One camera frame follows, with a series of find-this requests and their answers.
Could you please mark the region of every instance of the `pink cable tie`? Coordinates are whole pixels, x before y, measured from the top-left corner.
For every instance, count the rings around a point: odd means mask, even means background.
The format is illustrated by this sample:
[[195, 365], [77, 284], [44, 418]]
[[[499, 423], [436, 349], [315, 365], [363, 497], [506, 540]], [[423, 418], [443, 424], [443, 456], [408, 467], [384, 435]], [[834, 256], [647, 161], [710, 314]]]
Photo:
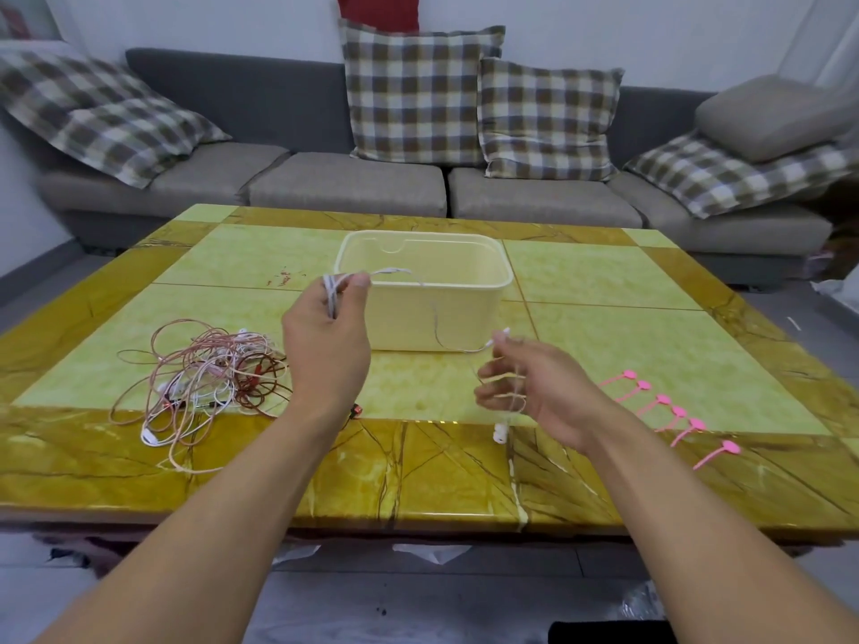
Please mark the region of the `pink cable tie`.
[[704, 424], [703, 420], [700, 418], [690, 418], [689, 419], [689, 428], [685, 431], [682, 431], [677, 434], [677, 438], [675, 438], [670, 447], [674, 447], [676, 444], [682, 441], [688, 434], [692, 432], [705, 432], [707, 431], [707, 425]]
[[671, 413], [674, 414], [674, 418], [671, 422], [669, 422], [665, 427], [655, 429], [654, 432], [665, 432], [669, 429], [674, 429], [678, 422], [686, 418], [686, 410], [683, 407], [671, 407]]
[[658, 395], [656, 396], [656, 400], [653, 400], [650, 404], [646, 404], [641, 407], [638, 411], [636, 411], [636, 415], [641, 417], [646, 414], [648, 411], [652, 410], [657, 404], [671, 404], [671, 398], [667, 395]]
[[742, 452], [742, 448], [739, 445], [734, 443], [733, 441], [722, 441], [722, 447], [717, 450], [714, 450], [700, 461], [698, 461], [695, 465], [693, 465], [693, 470], [697, 470], [702, 465], [706, 464], [711, 458], [717, 457], [719, 454], [727, 452], [728, 454], [739, 454]]
[[638, 374], [635, 371], [623, 371], [617, 377], [612, 377], [607, 379], [605, 382], [600, 382], [597, 386], [605, 386], [611, 382], [617, 382], [618, 379], [635, 379], [637, 377]]
[[636, 387], [631, 390], [626, 395], [620, 396], [620, 398], [615, 398], [615, 402], [623, 402], [624, 400], [630, 399], [632, 396], [641, 393], [643, 390], [650, 390], [650, 382], [645, 382], [643, 379], [640, 382], [636, 383]]

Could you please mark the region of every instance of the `storage box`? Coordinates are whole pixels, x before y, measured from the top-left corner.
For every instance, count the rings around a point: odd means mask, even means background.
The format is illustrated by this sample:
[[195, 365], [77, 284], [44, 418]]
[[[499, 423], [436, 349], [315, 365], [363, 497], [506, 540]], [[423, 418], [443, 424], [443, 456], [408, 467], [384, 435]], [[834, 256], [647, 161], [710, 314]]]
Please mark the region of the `storage box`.
[[497, 324], [498, 307], [513, 270], [496, 239], [387, 230], [346, 235], [334, 272], [380, 269], [408, 269], [412, 275], [373, 277], [366, 313], [373, 349], [474, 350], [504, 327]]

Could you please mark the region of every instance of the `plaid pillow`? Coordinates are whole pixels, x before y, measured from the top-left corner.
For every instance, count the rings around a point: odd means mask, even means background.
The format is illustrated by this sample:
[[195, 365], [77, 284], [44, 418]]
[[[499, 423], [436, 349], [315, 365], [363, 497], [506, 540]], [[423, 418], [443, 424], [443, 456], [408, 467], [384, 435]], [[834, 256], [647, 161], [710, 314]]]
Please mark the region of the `plaid pillow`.
[[0, 54], [0, 103], [53, 147], [137, 188], [198, 144], [231, 139], [129, 70], [102, 61]]
[[671, 194], [699, 219], [753, 208], [833, 183], [859, 165], [832, 144], [750, 164], [693, 131], [636, 156], [624, 169]]
[[478, 133], [487, 178], [607, 180], [624, 70], [539, 69], [480, 62]]
[[340, 20], [353, 155], [482, 165], [478, 66], [481, 56], [501, 55], [504, 31], [385, 33]]

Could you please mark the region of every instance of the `yellow-green tabletop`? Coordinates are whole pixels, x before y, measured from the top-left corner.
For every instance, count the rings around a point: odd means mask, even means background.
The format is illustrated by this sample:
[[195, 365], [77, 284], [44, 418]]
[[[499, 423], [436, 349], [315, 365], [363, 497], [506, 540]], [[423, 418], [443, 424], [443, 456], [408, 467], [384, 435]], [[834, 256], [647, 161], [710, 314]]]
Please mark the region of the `yellow-green tabletop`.
[[[515, 284], [499, 328], [569, 350], [595, 379], [636, 370], [707, 423], [676, 448], [690, 465], [726, 438], [738, 443], [741, 455], [697, 474], [773, 537], [859, 537], [859, 397], [661, 233], [213, 205], [189, 208], [0, 337], [0, 519], [151, 524], [176, 509], [209, 476], [173, 471], [139, 425], [108, 420], [148, 370], [117, 352], [147, 348], [176, 318], [279, 341], [281, 314], [331, 271], [346, 232], [361, 229], [500, 239]], [[176, 327], [162, 345], [195, 331]], [[506, 445], [492, 440], [498, 416], [472, 399], [488, 357], [374, 352], [363, 414], [341, 432], [293, 526], [623, 535], [584, 457], [521, 416]], [[621, 380], [607, 391], [631, 388]], [[650, 395], [627, 404], [641, 408]], [[138, 415], [143, 401], [143, 389], [132, 393], [122, 415]], [[653, 428], [671, 418], [661, 405], [645, 415]], [[183, 460], [225, 465], [267, 422], [222, 415]]]

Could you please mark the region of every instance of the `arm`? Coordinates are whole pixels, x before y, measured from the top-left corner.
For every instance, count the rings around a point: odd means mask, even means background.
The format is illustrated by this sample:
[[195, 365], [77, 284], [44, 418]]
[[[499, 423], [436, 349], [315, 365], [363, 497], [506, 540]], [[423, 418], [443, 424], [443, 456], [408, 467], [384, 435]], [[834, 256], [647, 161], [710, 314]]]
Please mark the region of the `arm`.
[[334, 320], [318, 281], [302, 294], [284, 316], [287, 410], [38, 644], [242, 641], [276, 548], [370, 368], [369, 285], [355, 275]]
[[[607, 398], [569, 355], [496, 334], [481, 378], [518, 370], [525, 412], [589, 457], [685, 644], [859, 642], [859, 617], [698, 480], [647, 426]], [[506, 410], [510, 377], [475, 391]]]

